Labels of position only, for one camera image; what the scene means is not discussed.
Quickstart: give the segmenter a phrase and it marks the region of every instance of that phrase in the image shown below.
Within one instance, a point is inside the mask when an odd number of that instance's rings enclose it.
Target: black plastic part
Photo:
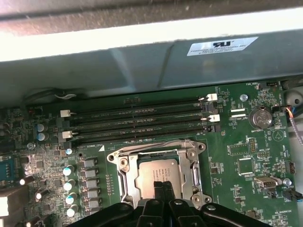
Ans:
[[[149,200],[146,202],[143,214],[139,217],[137,227],[163,226],[164,202]]]
[[[303,195],[294,189],[285,189],[283,191],[283,196],[291,201],[298,201],[303,199]]]
[[[270,199],[276,199],[277,197],[275,190],[265,189],[265,193]]]
[[[225,227],[270,227],[256,219],[240,214],[216,203],[208,203],[200,210],[203,220]]]
[[[175,226],[180,227],[206,227],[207,225],[202,218],[191,210],[190,206],[186,201],[183,200],[172,200],[169,202],[173,221]]]
[[[133,207],[126,203],[116,203],[97,213],[87,216],[69,227],[108,227],[118,226],[132,219]]]

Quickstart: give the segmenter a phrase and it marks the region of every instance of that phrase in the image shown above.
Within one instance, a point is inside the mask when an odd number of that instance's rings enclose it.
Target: cable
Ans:
[[[297,139],[299,140],[299,143],[303,146],[302,137],[300,136],[299,130],[298,130],[298,128],[297,128],[297,125],[296,125],[296,123],[294,122],[294,115],[293,115],[293,113],[292,113],[292,111],[290,110],[289,107],[287,107],[286,110],[288,111],[288,114],[289,114],[289,121],[290,121],[290,123],[292,124],[292,127],[293,127],[293,129],[294,129],[294,133],[295,133]]]
[[[28,112],[27,112],[27,104],[29,104],[37,99],[44,98],[47,96],[53,96],[53,95],[60,96],[60,97],[63,96],[63,98],[66,97],[66,96],[64,96],[64,90],[57,89],[57,88],[52,88],[49,90],[41,91],[41,92],[32,94],[30,96],[24,97],[20,104],[20,110],[22,111],[24,118],[26,120],[29,118]]]

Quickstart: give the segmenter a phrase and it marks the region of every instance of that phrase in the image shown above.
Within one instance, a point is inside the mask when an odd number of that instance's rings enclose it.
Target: white label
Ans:
[[[187,55],[195,56],[201,54],[243,51],[257,38],[258,37],[228,39],[228,40],[219,40],[213,42],[192,44]]]

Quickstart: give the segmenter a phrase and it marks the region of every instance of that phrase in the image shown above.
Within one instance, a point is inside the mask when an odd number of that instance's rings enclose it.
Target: electrolytic capacitor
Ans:
[[[27,149],[29,149],[29,150],[33,150],[33,149],[35,149],[35,147],[36,147],[36,145],[34,143],[27,144]]]
[[[63,185],[63,189],[66,191],[70,191],[75,185],[76,181],[71,179]]]
[[[39,141],[44,141],[44,140],[47,140],[48,139],[48,134],[47,133],[38,133],[37,135],[37,140]]]
[[[76,201],[77,197],[78,197],[77,194],[72,192],[66,197],[65,202],[68,205],[72,205]]]
[[[77,205],[71,205],[71,207],[66,211],[66,215],[71,218],[74,217],[78,211],[79,207]]]
[[[44,189],[43,191],[41,192],[36,192],[36,199],[37,200],[41,200],[44,196],[47,196],[49,194],[49,190],[48,189]]]
[[[20,185],[27,185],[29,183],[32,183],[34,181],[34,177],[33,176],[26,176],[24,178],[22,178],[19,183]]]
[[[43,131],[47,130],[47,126],[44,126],[43,124],[37,124],[36,129],[37,129],[37,132],[43,132]]]
[[[63,175],[64,175],[64,176],[69,176],[69,175],[71,175],[74,171],[75,171],[75,167],[73,167],[72,165],[66,166],[66,167],[63,169]]]
[[[27,221],[25,223],[26,227],[33,227],[35,224],[40,220],[39,216],[34,216],[31,220]]]
[[[67,155],[71,155],[71,154],[72,154],[72,149],[67,148],[67,149],[65,150],[65,153],[66,153]]]

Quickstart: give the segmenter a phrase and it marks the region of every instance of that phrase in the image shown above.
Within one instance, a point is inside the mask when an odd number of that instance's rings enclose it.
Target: connector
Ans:
[[[72,131],[63,131],[63,132],[62,132],[62,138],[63,138],[63,139],[72,138]]]
[[[71,116],[71,110],[60,110],[60,116],[61,117],[70,117]]]
[[[213,94],[208,94],[206,96],[208,101],[217,101],[218,100],[218,95],[216,93]]]
[[[295,174],[295,165],[294,162],[286,161],[285,162],[286,172],[289,174]]]
[[[283,191],[283,196],[291,201],[299,201],[303,199],[303,195],[294,189],[285,189]]]
[[[276,181],[268,176],[255,177],[255,181],[264,189],[276,188]]]
[[[220,115],[215,114],[215,115],[209,115],[208,116],[210,122],[219,122],[220,121]]]

